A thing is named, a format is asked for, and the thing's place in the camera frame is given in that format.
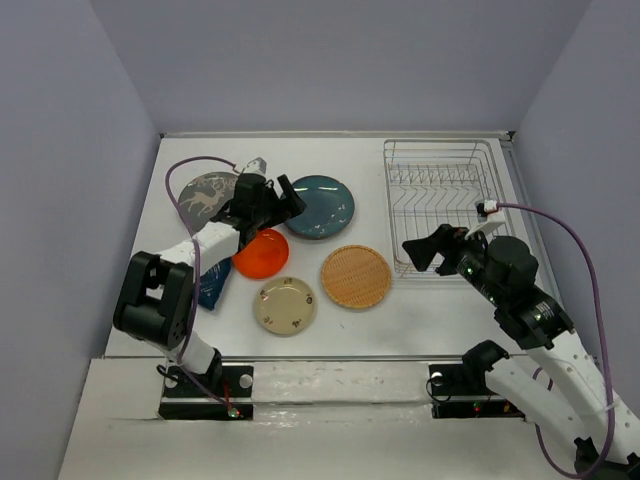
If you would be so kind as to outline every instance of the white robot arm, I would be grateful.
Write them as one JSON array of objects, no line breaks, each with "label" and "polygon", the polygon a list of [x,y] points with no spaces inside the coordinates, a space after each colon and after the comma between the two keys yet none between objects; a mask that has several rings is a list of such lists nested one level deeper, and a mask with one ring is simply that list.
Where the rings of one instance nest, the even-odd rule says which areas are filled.
[{"label": "white robot arm", "polygon": [[[553,379],[568,404],[526,378],[494,342],[482,342],[463,356],[467,378],[513,402],[565,448],[577,441],[583,460],[576,461],[578,471],[588,470],[606,451],[600,474],[622,472],[620,478],[639,478],[640,421],[615,392],[612,402],[607,401],[603,375],[573,322],[555,299],[534,285],[538,262],[528,246],[510,236],[487,241],[486,235],[504,223],[499,207],[496,202],[479,204],[485,224],[471,230],[443,224],[403,248],[419,271],[440,254],[444,260],[437,273],[461,275],[491,302],[502,330]],[[612,416],[614,435],[608,439]]]},{"label": "white robot arm", "polygon": [[[233,199],[193,238],[159,253],[135,254],[114,312],[116,329],[156,347],[209,387],[220,380],[221,355],[191,331],[195,277],[242,250],[258,231],[306,208],[285,175],[278,178],[279,197],[273,182],[265,181],[265,170],[261,158],[250,162],[238,177]],[[160,298],[149,295],[159,287]]]}]

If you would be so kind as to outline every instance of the white wall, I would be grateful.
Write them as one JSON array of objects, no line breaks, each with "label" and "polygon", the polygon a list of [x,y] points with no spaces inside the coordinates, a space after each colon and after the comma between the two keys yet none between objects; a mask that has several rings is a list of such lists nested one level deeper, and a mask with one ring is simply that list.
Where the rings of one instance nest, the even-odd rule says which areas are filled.
[{"label": "white wall", "polygon": [[515,129],[588,0],[91,0],[163,132]]},{"label": "white wall", "polygon": [[[516,136],[532,204],[568,221],[599,274],[615,387],[640,412],[640,2],[594,0]],[[599,354],[587,270],[541,222],[565,306]]]},{"label": "white wall", "polygon": [[0,14],[0,478],[57,478],[158,137],[91,6]]}]

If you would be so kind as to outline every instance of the white tabletop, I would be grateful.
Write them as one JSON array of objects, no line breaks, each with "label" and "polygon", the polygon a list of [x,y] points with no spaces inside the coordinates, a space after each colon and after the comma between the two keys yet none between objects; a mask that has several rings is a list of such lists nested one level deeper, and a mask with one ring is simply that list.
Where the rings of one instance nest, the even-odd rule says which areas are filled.
[{"label": "white tabletop", "polygon": [[[141,358],[92,362],[60,480],[559,478],[540,453],[533,425],[513,418],[434,420],[429,405],[401,403],[403,395],[419,399],[424,389],[380,382],[393,370],[388,366],[353,367],[368,379],[367,397],[382,398],[385,405],[263,404],[253,421],[213,422],[156,418],[162,384],[157,363]],[[416,364],[396,369],[396,375],[409,372],[404,375],[410,378],[423,369]],[[317,388],[308,368],[306,374],[293,369],[288,377],[285,370],[272,375],[282,386],[256,373],[256,388],[270,385],[272,395],[286,398],[288,393],[296,400],[295,389],[324,399],[324,382],[331,378],[322,373]],[[347,376],[340,375],[335,379],[342,378],[344,385],[334,382],[333,398],[340,398],[340,389],[364,391],[350,390]],[[375,385],[381,395],[372,393]],[[570,468],[571,459],[553,440],[546,443],[552,457]]]},{"label": "white tabletop", "polygon": [[[225,357],[277,356],[407,356],[461,355],[486,339],[511,352],[516,344],[493,320],[493,308],[464,282],[395,282],[378,306],[362,312],[341,308],[327,297],[320,268],[336,248],[349,244],[369,246],[392,265],[392,246],[383,168],[384,141],[379,138],[185,138],[163,139],[149,185],[133,252],[168,248],[186,237],[165,189],[167,169],[177,161],[196,155],[214,155],[244,164],[255,157],[268,162],[267,176],[287,174],[291,180],[309,174],[338,178],[353,192],[356,214],[339,235],[306,241],[287,237],[289,262],[281,275],[299,277],[318,297],[314,323],[305,332],[288,338],[263,329],[253,317],[253,296],[263,281],[232,272],[214,312],[199,308],[195,329]],[[507,200],[515,201],[499,142],[488,139]],[[215,162],[197,162],[178,169],[172,178],[176,196],[193,178],[206,172],[226,170]],[[528,241],[522,217],[512,213],[516,234]],[[159,352],[112,330],[106,355],[158,356]]]}]

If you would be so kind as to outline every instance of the orange plate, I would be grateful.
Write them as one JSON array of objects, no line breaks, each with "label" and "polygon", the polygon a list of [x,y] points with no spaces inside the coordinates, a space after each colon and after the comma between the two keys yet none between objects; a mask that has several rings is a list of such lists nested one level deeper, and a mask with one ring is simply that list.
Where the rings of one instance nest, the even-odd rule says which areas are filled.
[{"label": "orange plate", "polygon": [[278,273],[289,258],[289,244],[272,228],[258,232],[256,238],[233,256],[233,265],[245,277],[267,278]]}]

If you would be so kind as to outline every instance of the wire dish rack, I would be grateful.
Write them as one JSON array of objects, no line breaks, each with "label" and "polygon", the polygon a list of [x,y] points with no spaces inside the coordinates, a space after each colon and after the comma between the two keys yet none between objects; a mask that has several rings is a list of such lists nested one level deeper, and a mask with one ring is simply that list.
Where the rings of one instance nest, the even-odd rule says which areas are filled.
[{"label": "wire dish rack", "polygon": [[[504,200],[491,146],[477,140],[387,140],[384,147],[395,277],[443,279],[435,273],[440,255],[418,272],[402,242],[429,236],[443,223],[471,228],[479,222],[477,202]],[[512,234],[508,212],[506,217],[494,235]]]}]

